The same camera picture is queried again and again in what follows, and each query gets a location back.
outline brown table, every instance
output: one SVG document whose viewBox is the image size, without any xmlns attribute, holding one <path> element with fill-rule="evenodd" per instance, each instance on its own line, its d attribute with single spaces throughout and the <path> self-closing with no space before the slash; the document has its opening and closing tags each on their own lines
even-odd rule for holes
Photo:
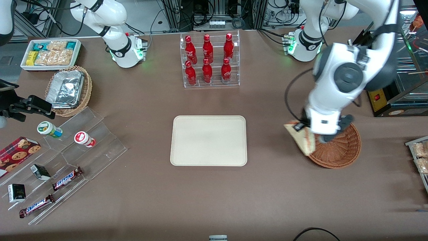
<svg viewBox="0 0 428 241">
<path fill-rule="evenodd" d="M 345 42 L 362 27 L 337 28 L 328 42 Z M 363 149 L 350 167 L 330 170 L 303 156 L 282 126 L 291 119 L 286 85 L 313 63 L 284 56 L 256 31 L 241 31 L 241 86 L 183 88 L 179 34 L 153 36 L 147 61 L 121 69 L 101 38 L 83 38 L 78 61 L 93 80 L 89 106 L 129 150 L 59 206 L 28 226 L 0 204 L 0 240 L 292 240 L 319 226 L 343 241 L 428 240 L 428 196 L 405 142 L 428 135 L 427 117 L 374 118 L 366 95 L 355 116 Z M 21 73 L 20 96 L 43 96 L 49 72 Z M 313 88 L 310 75 L 292 88 L 299 111 Z M 169 162 L 177 115 L 242 115 L 247 121 L 244 167 L 178 167 Z M 39 139 L 45 118 L 10 120 L 0 146 L 18 136 Z M 58 117 L 60 125 L 66 118 Z M 312 231 L 304 240 L 332 240 Z"/>
</svg>

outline foil-wrapped food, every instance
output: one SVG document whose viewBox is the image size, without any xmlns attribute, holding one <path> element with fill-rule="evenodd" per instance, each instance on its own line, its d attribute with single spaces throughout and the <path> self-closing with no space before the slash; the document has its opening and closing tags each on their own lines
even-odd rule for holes
<svg viewBox="0 0 428 241">
<path fill-rule="evenodd" d="M 52 108 L 76 108 L 79 106 L 85 75 L 78 70 L 61 71 L 53 76 L 46 101 Z"/>
</svg>

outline round wicker basket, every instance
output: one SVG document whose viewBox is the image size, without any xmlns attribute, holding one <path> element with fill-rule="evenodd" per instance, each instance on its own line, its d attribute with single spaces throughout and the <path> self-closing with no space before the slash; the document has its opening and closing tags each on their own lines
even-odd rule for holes
<svg viewBox="0 0 428 241">
<path fill-rule="evenodd" d="M 315 135 L 315 151 L 309 158 L 316 164 L 339 169 L 351 165 L 360 155 L 361 138 L 353 124 L 338 134 L 332 141 L 321 143 Z"/>
<path fill-rule="evenodd" d="M 55 112 L 55 114 L 59 115 L 59 116 L 63 116 L 63 117 L 71 117 L 74 116 L 76 114 L 79 114 L 83 109 L 85 109 L 89 103 L 89 99 L 91 98 L 91 91 L 92 91 L 92 80 L 91 77 L 89 76 L 88 72 L 80 67 L 80 66 L 73 66 L 70 68 L 66 68 L 66 69 L 62 69 L 61 71 L 73 71 L 73 70 L 78 70 L 84 73 L 85 75 L 85 79 L 83 81 L 83 91 L 80 95 L 80 104 L 78 107 L 74 108 L 74 109 L 54 109 L 52 108 L 52 111 Z M 51 87 L 51 83 L 52 83 L 52 79 L 54 77 L 52 76 L 51 81 L 49 81 L 48 87 L 46 88 L 45 91 L 45 98 L 48 95 L 49 89 Z"/>
</svg>

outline coca-cola bottle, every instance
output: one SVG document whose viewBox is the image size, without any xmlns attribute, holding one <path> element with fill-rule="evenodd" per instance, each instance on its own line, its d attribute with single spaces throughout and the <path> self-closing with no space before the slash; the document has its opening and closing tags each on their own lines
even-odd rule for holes
<svg viewBox="0 0 428 241">
<path fill-rule="evenodd" d="M 192 38 L 187 35 L 184 40 L 186 41 L 186 55 L 187 60 L 189 60 L 192 64 L 198 63 L 198 58 L 196 57 L 196 49 L 195 45 L 192 43 Z"/>
<path fill-rule="evenodd" d="M 229 64 L 229 58 L 224 58 L 223 65 L 221 66 L 221 81 L 223 84 L 230 83 L 230 72 L 232 71 L 232 68 Z"/>
<path fill-rule="evenodd" d="M 196 71 L 190 61 L 186 61 L 186 78 L 190 85 L 196 85 Z"/>
<path fill-rule="evenodd" d="M 204 82 L 210 84 L 211 78 L 213 76 L 213 68 L 211 67 L 208 58 L 204 59 L 204 66 L 202 66 L 202 72 L 204 73 Z"/>
<path fill-rule="evenodd" d="M 214 62 L 213 45 L 208 34 L 204 35 L 204 46 L 202 49 L 204 51 L 204 58 L 207 58 L 210 63 Z"/>
<path fill-rule="evenodd" d="M 224 57 L 229 58 L 230 61 L 233 59 L 233 42 L 232 34 L 226 34 L 226 43 L 224 43 Z"/>
</svg>

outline clear plastic shelf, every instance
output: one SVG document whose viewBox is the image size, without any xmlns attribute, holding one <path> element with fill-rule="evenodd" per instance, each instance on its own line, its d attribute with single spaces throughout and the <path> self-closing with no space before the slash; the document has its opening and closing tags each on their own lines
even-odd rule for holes
<svg viewBox="0 0 428 241">
<path fill-rule="evenodd" d="M 224 51 L 223 46 L 226 41 L 226 34 L 232 34 L 232 41 L 234 44 L 233 48 L 233 58 L 230 62 L 232 71 L 230 73 L 230 82 L 224 84 L 221 81 L 221 66 L 223 65 Z M 202 66 L 203 66 L 203 51 L 202 47 L 204 45 L 204 34 L 206 33 L 186 33 L 181 34 L 180 38 L 180 52 L 181 52 L 181 68 L 183 70 L 183 83 L 184 87 L 227 87 L 227 86 L 236 86 L 241 83 L 240 75 L 240 42 L 239 42 L 239 32 L 238 31 L 219 31 L 219 32 L 209 32 L 210 40 L 214 49 L 214 62 L 211 64 L 213 69 L 212 82 L 207 84 L 203 80 Z M 198 58 L 198 63 L 193 65 L 193 68 L 196 71 L 196 85 L 192 86 L 187 82 L 186 78 L 186 66 L 185 62 L 187 60 L 186 56 L 186 42 L 184 37 L 189 35 L 192 37 L 192 43 L 196 48 L 196 57 Z"/>
<path fill-rule="evenodd" d="M 63 130 L 60 138 L 53 139 L 46 136 L 42 139 L 43 151 L 1 184 L 0 193 L 3 202 L 9 202 L 7 185 L 12 183 L 25 185 L 27 199 L 21 203 L 11 203 L 9 208 L 10 211 L 16 212 L 16 218 L 19 218 L 18 214 L 21 209 L 31 206 L 52 193 L 55 199 L 53 204 L 42 210 L 36 210 L 22 219 L 23 222 L 29 222 L 29 225 L 38 224 L 127 150 L 120 140 L 108 130 L 102 119 L 100 115 L 87 107 L 60 126 Z M 87 148 L 75 143 L 74 134 L 78 131 L 87 132 L 96 139 L 97 144 L 92 148 Z M 30 170 L 30 166 L 33 164 L 44 166 L 52 177 L 47 181 L 36 179 Z M 54 192 L 52 185 L 78 166 L 81 167 L 83 174 Z"/>
</svg>

